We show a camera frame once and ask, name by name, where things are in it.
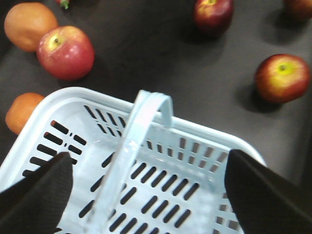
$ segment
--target basket handle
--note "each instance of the basket handle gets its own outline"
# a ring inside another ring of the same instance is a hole
[[[85,234],[103,234],[106,231],[107,221],[119,201],[122,186],[159,109],[163,125],[170,128],[173,116],[170,96],[144,90],[138,93],[110,168],[83,225]]]

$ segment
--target white plastic basket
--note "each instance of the white plastic basket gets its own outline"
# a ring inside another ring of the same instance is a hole
[[[0,167],[0,191],[69,151],[74,185],[58,234],[242,234],[225,193],[227,154],[241,149],[265,162],[245,141],[173,117],[171,107],[169,96],[146,91],[132,104],[58,90]]]

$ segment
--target orange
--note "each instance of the orange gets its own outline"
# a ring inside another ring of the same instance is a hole
[[[15,134],[20,134],[33,110],[44,99],[36,93],[25,93],[18,96],[5,116],[5,123]]]
[[[19,3],[9,10],[4,20],[6,36],[27,52],[36,51],[42,36],[56,27],[56,16],[40,2]]]

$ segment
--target dark table surface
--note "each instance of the dark table surface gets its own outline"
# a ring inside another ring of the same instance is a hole
[[[18,2],[2,3],[1,25]],[[85,31],[95,64],[79,81],[57,80],[34,53],[13,46],[0,27],[1,161],[16,139],[4,122],[16,96],[81,86],[133,102],[145,89],[170,95],[176,117],[246,140],[273,171],[309,185],[311,88],[278,107],[254,94],[254,72],[268,56],[288,53],[312,62],[312,22],[294,25],[281,0],[234,0],[233,22],[215,40],[195,30],[193,0],[72,0],[67,11],[54,0],[42,2],[60,25]]]

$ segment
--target apple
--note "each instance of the apple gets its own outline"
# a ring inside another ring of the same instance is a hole
[[[231,25],[233,0],[196,0],[193,15],[200,32],[217,38]]]
[[[94,49],[87,35],[74,26],[60,26],[39,41],[37,58],[52,76],[77,80],[87,75],[94,63]]]
[[[312,18],[311,0],[284,0],[286,13],[298,22]]]
[[[303,96],[310,79],[309,65],[301,57],[289,54],[266,58],[255,73],[258,93],[271,103],[285,103]]]

